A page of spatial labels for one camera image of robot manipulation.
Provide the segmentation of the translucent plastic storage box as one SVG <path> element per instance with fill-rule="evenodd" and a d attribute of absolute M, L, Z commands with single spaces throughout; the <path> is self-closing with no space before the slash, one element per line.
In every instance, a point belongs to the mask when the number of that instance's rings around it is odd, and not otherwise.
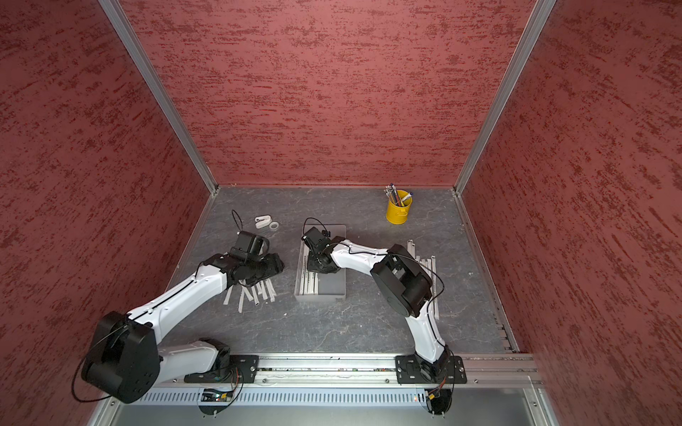
<path fill-rule="evenodd" d="M 320 274 L 319 277 L 319 289 L 317 295 L 297 295 L 297 282 L 300 272 L 307 270 L 307 255 L 308 248 L 305 243 L 300 244 L 299 258 L 298 258 L 298 269 L 295 284 L 294 296 L 299 302 L 340 302 L 346 299 L 346 271 L 339 270 L 336 273 L 331 274 Z"/>

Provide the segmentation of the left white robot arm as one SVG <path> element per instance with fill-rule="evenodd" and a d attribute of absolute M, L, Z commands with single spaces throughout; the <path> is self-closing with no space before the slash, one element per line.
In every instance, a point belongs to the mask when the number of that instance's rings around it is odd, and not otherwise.
<path fill-rule="evenodd" d="M 226 344 L 211 338 L 169 348 L 160 344 L 211 298 L 234 286 L 251 288 L 283 270 L 284 263 L 270 252 L 268 239 L 239 232 L 229 252 L 200 262 L 188 278 L 161 296 L 129 312 L 105 315 L 74 378 L 122 403 L 141 399 L 158 383 L 186 376 L 238 381 L 240 372 L 231 367 Z"/>

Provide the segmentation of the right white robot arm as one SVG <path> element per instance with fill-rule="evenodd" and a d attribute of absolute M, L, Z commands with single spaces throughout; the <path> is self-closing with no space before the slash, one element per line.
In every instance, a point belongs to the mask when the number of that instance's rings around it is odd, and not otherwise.
<path fill-rule="evenodd" d="M 369 275 L 390 307 L 406 319 L 424 380 L 434 382 L 444 374 L 450 351 L 432 316 L 433 279 L 405 247 L 369 248 L 343 237 L 330 238 L 315 226 L 304 232 L 302 241 L 310 272 L 353 270 Z"/>

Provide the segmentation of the left pile wrapped straw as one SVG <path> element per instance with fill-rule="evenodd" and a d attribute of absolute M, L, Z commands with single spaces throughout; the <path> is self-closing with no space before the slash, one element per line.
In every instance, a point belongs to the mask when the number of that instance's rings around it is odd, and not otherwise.
<path fill-rule="evenodd" d="M 225 296 L 223 305 L 228 305 L 229 300 L 230 300 L 231 295 L 232 295 L 232 292 L 233 292 L 233 289 L 234 289 L 234 286 L 233 286 L 233 287 L 229 287 L 229 288 L 227 289 L 227 292 L 226 292 L 226 296 Z"/>
<path fill-rule="evenodd" d="M 273 303 L 275 301 L 276 293 L 275 293 L 273 283 L 271 282 L 270 279 L 265 280 L 265 286 L 266 286 L 266 291 L 269 295 L 269 300 L 271 303 Z"/>
<path fill-rule="evenodd" d="M 239 314 L 243 313 L 243 305 L 244 305 L 245 294 L 246 294 L 244 288 L 240 288 L 240 289 L 241 289 L 241 293 L 240 293 L 239 304 L 238 304 Z"/>
<path fill-rule="evenodd" d="M 264 282 L 259 282 L 257 284 L 257 292 L 264 301 L 268 300 L 268 293 L 266 291 L 266 284 L 264 284 Z"/>
<path fill-rule="evenodd" d="M 253 295 L 252 295 L 251 290 L 250 290 L 249 288 L 247 288 L 247 287 L 242 287 L 242 290 L 243 290 L 243 294 L 245 294 L 245 297 L 246 297 L 250 302 L 253 302 L 253 301 L 254 301 L 254 297 L 253 297 Z"/>

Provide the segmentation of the yellow pen holder cup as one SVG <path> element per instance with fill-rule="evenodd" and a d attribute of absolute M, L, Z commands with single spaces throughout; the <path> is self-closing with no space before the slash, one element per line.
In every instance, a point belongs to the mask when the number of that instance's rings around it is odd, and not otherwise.
<path fill-rule="evenodd" d="M 403 225 L 408 220 L 408 213 L 410 213 L 413 197 L 411 193 L 404 190 L 398 190 L 397 195 L 402 204 L 399 205 L 389 201 L 385 217 L 386 220 L 393 225 Z"/>

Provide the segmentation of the pens in yellow cup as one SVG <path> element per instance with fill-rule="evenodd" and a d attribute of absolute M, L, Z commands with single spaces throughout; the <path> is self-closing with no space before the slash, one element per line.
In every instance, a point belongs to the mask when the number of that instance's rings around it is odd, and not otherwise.
<path fill-rule="evenodd" d="M 390 203 L 398 207 L 406 207 L 407 201 L 412 198 L 412 193 L 401 193 L 394 184 L 390 184 L 385 187 L 385 194 L 388 197 Z"/>

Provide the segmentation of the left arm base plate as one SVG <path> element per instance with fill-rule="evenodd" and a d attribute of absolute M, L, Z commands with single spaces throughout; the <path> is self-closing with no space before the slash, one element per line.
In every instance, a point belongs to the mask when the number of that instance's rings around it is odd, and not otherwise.
<path fill-rule="evenodd" d="M 258 355 L 220 354 L 206 372 L 193 373 L 184 377 L 185 383 L 254 383 L 258 372 Z"/>

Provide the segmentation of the aluminium front rail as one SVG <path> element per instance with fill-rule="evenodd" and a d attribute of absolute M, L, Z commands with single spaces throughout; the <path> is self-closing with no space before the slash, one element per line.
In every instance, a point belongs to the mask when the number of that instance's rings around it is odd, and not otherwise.
<path fill-rule="evenodd" d="M 525 389 L 545 387 L 531 354 L 464 354 L 449 359 L 449 370 L 431 382 L 415 360 L 392 353 L 261 353 L 234 355 L 231 364 L 243 378 L 220 382 L 198 379 L 186 382 L 180 375 L 162 387 L 218 388 L 245 384 L 251 388 L 424 388 L 442 382 L 473 389 Z"/>

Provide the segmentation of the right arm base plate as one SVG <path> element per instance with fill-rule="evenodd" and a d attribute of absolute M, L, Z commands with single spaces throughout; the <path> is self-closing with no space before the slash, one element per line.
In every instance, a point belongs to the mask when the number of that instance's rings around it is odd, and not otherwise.
<path fill-rule="evenodd" d="M 459 356 L 444 355 L 434 364 L 417 356 L 399 355 L 394 358 L 399 384 L 466 384 L 463 360 Z"/>

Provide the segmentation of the left aluminium corner post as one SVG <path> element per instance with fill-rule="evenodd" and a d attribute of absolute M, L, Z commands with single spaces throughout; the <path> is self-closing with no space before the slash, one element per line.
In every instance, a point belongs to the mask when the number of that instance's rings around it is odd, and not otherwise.
<path fill-rule="evenodd" d="M 115 33 L 117 33 L 119 39 L 123 43 L 134 65 L 143 77 L 158 106 L 161 108 L 167 122 L 170 124 L 170 127 L 172 127 L 182 147 L 185 149 L 186 154 L 195 167 L 195 170 L 200 175 L 202 181 L 204 181 L 204 184 L 209 190 L 211 196 L 215 196 L 220 189 L 220 185 L 204 161 L 204 158 L 202 157 L 198 147 L 195 145 L 188 127 L 186 127 L 186 124 L 184 124 L 179 111 L 172 101 L 172 98 L 164 88 L 160 77 L 158 76 L 150 58 L 148 57 L 140 42 L 140 39 L 131 26 L 131 23 L 125 14 L 121 3 L 114 0 L 99 0 L 99 5 L 106 14 L 110 24 L 115 30 Z"/>

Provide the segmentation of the aluminium corner post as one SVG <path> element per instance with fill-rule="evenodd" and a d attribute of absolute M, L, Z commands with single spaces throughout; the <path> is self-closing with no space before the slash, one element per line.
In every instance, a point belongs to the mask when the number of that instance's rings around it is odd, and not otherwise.
<path fill-rule="evenodd" d="M 114 0 L 99 0 L 99 5 L 106 14 L 110 24 L 115 30 L 115 33 L 117 33 L 119 39 L 123 43 L 134 65 L 143 77 L 158 106 L 161 108 L 167 122 L 170 124 L 170 127 L 172 127 L 182 147 L 185 149 L 186 154 L 195 167 L 195 170 L 200 175 L 202 181 L 204 181 L 204 184 L 209 190 L 211 196 L 215 196 L 220 189 L 220 185 L 204 161 L 204 158 L 202 157 L 198 147 L 195 145 L 188 127 L 186 127 L 186 124 L 184 124 L 179 111 L 172 101 L 172 98 L 164 88 L 160 77 L 158 76 L 150 58 L 148 57 L 140 42 L 140 39 L 131 26 L 131 23 L 125 14 L 121 3 Z"/>
<path fill-rule="evenodd" d="M 470 154 L 467 156 L 463 169 L 454 186 L 454 194 L 458 198 L 464 196 L 465 188 L 472 177 L 475 167 L 488 145 L 489 139 L 497 126 L 497 122 L 504 112 L 504 108 L 520 79 L 522 71 L 527 64 L 555 5 L 555 0 L 537 0 L 534 4 L 527 24 L 520 36 L 513 56 L 504 72 L 496 95 L 483 121 L 480 132 L 474 141 Z"/>

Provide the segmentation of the right aluminium corner post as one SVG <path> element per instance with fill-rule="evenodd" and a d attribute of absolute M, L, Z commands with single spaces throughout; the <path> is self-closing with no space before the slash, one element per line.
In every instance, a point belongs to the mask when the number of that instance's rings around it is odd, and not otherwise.
<path fill-rule="evenodd" d="M 458 198 L 464 196 L 465 188 L 472 177 L 475 167 L 488 145 L 489 139 L 497 126 L 497 122 L 504 112 L 504 108 L 520 79 L 522 71 L 527 64 L 555 5 L 555 0 L 537 0 L 534 4 L 527 24 L 520 36 L 513 56 L 504 72 L 496 95 L 483 121 L 480 132 L 474 141 L 470 154 L 467 156 L 463 169 L 454 186 L 454 194 Z"/>

